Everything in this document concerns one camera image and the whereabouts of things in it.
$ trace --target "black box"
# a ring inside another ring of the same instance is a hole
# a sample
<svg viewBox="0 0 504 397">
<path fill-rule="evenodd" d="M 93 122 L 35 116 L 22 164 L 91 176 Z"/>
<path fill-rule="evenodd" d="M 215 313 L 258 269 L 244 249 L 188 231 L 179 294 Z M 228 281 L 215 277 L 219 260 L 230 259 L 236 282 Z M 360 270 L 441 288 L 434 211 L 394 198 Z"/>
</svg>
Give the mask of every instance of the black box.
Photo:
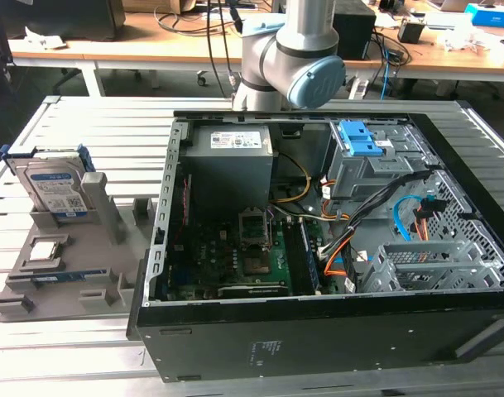
<svg viewBox="0 0 504 397">
<path fill-rule="evenodd" d="M 425 29 L 424 23 L 411 22 L 403 19 L 397 38 L 401 43 L 417 44 L 419 43 L 420 34 Z"/>
<path fill-rule="evenodd" d="M 338 32 L 338 55 L 343 60 L 363 60 L 377 16 L 361 0 L 336 2 L 333 27 Z"/>
<path fill-rule="evenodd" d="M 121 0 L 0 0 L 0 17 L 9 38 L 27 26 L 63 40 L 111 41 L 125 22 Z"/>
</svg>

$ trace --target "black computer case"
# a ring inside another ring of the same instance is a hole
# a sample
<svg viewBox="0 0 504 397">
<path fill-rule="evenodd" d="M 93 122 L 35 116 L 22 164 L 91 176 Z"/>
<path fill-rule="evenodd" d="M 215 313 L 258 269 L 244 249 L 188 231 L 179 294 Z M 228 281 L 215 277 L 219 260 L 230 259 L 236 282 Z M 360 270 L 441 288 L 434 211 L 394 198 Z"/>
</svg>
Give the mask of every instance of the black computer case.
<svg viewBox="0 0 504 397">
<path fill-rule="evenodd" d="M 376 19 L 361 0 L 336 2 L 333 27 L 340 36 L 338 55 L 343 60 L 365 59 Z"/>
<path fill-rule="evenodd" d="M 112 41 L 125 22 L 121 0 L 0 0 L 7 36 L 25 35 L 25 27 L 43 36 Z"/>
<path fill-rule="evenodd" d="M 222 112 L 175 115 L 168 159 L 175 158 L 180 136 L 186 136 L 195 122 L 217 126 L 226 119 L 235 123 L 236 131 L 242 131 L 247 120 L 255 123 L 267 120 L 273 126 L 279 120 L 316 123 L 327 117 L 334 120 L 360 117 L 383 122 L 390 116 L 326 112 L 291 113 L 289 117 L 281 113 L 252 112 L 225 116 Z M 468 195 L 466 202 L 470 200 L 475 208 L 474 216 L 484 219 L 488 229 L 496 233 L 500 246 L 504 246 L 503 210 L 437 127 L 424 114 L 393 117 L 398 122 L 396 128 L 402 123 L 415 126 L 419 137 L 426 139 L 426 144 L 445 164 L 442 170 L 461 182 L 461 189 Z M 312 131 L 318 145 L 318 130 Z M 167 163 L 169 168 L 164 180 L 168 182 L 162 185 L 160 201 L 163 204 L 159 206 L 161 213 L 157 218 L 167 222 L 171 218 L 168 216 L 170 200 L 167 198 L 172 191 L 169 185 L 173 183 L 171 175 L 176 166 L 176 158 L 174 164 Z M 459 217 L 457 222 L 465 221 Z M 163 229 L 155 228 L 155 239 L 163 240 L 164 233 Z M 161 269 L 164 270 L 154 287 L 165 291 L 161 298 L 166 299 L 168 289 L 164 284 L 170 273 L 165 260 L 157 248 L 147 252 L 146 265 L 141 266 L 146 274 L 137 279 L 128 335 L 130 339 L 143 340 L 164 382 L 442 366 L 469 362 L 504 340 L 504 291 L 501 290 L 451 289 L 442 293 L 432 289 L 378 297 L 344 294 L 332 299 L 311 294 L 297 299 L 264 298 L 253 303 L 243 300 L 230 304 L 215 300 L 186 304 L 158 299 L 149 302 L 144 294 L 156 279 L 149 282 L 146 275 Z M 426 266 L 424 260 L 421 268 Z"/>
</svg>

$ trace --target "yellow wire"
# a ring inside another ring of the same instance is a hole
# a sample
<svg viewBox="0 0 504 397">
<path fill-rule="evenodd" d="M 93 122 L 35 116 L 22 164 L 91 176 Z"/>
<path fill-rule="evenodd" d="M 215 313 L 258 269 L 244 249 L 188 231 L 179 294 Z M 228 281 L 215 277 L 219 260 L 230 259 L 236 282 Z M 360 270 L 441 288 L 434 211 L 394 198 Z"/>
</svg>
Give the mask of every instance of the yellow wire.
<svg viewBox="0 0 504 397">
<path fill-rule="evenodd" d="M 305 189 L 303 190 L 303 192 L 301 194 L 298 194 L 297 196 L 294 196 L 294 197 L 279 198 L 277 200 L 272 200 L 271 203 L 291 203 L 293 201 L 296 201 L 296 200 L 303 198 L 310 190 L 311 178 L 310 178 L 309 172 L 305 168 L 303 168 L 303 166 L 300 163 L 298 163 L 293 157 L 290 157 L 289 155 L 287 155 L 285 153 L 283 153 L 283 155 L 285 157 L 288 157 L 290 160 L 292 160 L 292 162 L 294 164 L 296 164 L 298 166 L 298 168 L 305 174 L 305 178 L 307 180 L 307 183 L 305 185 Z"/>
<path fill-rule="evenodd" d="M 425 219 L 423 221 L 423 226 L 425 227 L 425 239 L 428 241 L 429 235 L 428 235 L 428 226 L 427 225 L 428 225 L 428 221 Z"/>
<path fill-rule="evenodd" d="M 322 218 L 327 218 L 327 219 L 336 219 L 336 215 L 330 215 L 328 213 L 325 212 L 325 207 L 327 206 L 327 204 L 330 202 L 331 200 L 325 200 L 325 202 L 323 203 L 323 205 L 321 206 L 321 216 Z M 340 216 L 342 219 L 345 219 L 345 220 L 348 220 L 349 219 L 349 216 L 346 214 L 346 213 L 343 213 L 341 216 Z"/>
</svg>

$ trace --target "floor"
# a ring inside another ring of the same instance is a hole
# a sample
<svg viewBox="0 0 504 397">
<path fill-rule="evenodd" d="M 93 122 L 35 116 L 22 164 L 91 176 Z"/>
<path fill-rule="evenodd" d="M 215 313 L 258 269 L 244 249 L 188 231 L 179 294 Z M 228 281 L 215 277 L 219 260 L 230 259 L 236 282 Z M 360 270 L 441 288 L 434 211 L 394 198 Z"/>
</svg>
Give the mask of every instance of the floor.
<svg viewBox="0 0 504 397">
<path fill-rule="evenodd" d="M 148 71 L 142 71 L 138 81 L 129 70 L 102 71 L 103 85 L 108 96 L 155 96 L 155 97 L 219 97 L 220 92 L 213 74 L 206 74 L 208 85 L 200 87 L 193 72 L 158 72 L 161 87 L 151 88 Z M 17 68 L 12 71 L 12 83 L 17 90 L 17 101 L 0 107 L 0 147 L 12 143 L 26 122 L 38 108 L 46 95 L 51 95 L 53 84 L 62 77 L 59 69 Z M 223 88 L 230 93 L 230 85 L 221 74 Z M 432 80 L 420 80 L 414 87 L 409 99 L 440 100 L 435 96 L 436 83 Z M 379 99 L 382 85 L 377 81 L 366 98 Z M 82 75 L 76 76 L 62 89 L 63 95 L 86 96 Z M 465 100 L 500 134 L 504 136 L 504 84 L 486 84 L 483 82 L 460 82 L 456 95 L 452 98 Z M 347 98 L 348 93 L 338 94 Z"/>
</svg>

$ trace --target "hard drive label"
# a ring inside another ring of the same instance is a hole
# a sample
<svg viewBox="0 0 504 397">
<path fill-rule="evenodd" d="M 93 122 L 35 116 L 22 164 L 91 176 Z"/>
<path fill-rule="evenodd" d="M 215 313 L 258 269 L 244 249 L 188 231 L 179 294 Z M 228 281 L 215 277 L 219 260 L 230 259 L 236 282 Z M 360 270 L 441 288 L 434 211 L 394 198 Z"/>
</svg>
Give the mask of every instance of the hard drive label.
<svg viewBox="0 0 504 397">
<path fill-rule="evenodd" d="M 39 282 L 52 282 L 52 281 L 58 281 L 59 279 L 57 279 L 56 277 L 35 277 L 35 281 L 39 281 Z"/>
<path fill-rule="evenodd" d="M 88 212 L 83 198 L 73 190 L 71 174 L 34 174 L 31 179 L 36 192 L 52 213 L 70 218 L 81 217 Z"/>
<path fill-rule="evenodd" d="M 261 149 L 261 147 L 259 131 L 211 133 L 211 149 Z"/>
</svg>

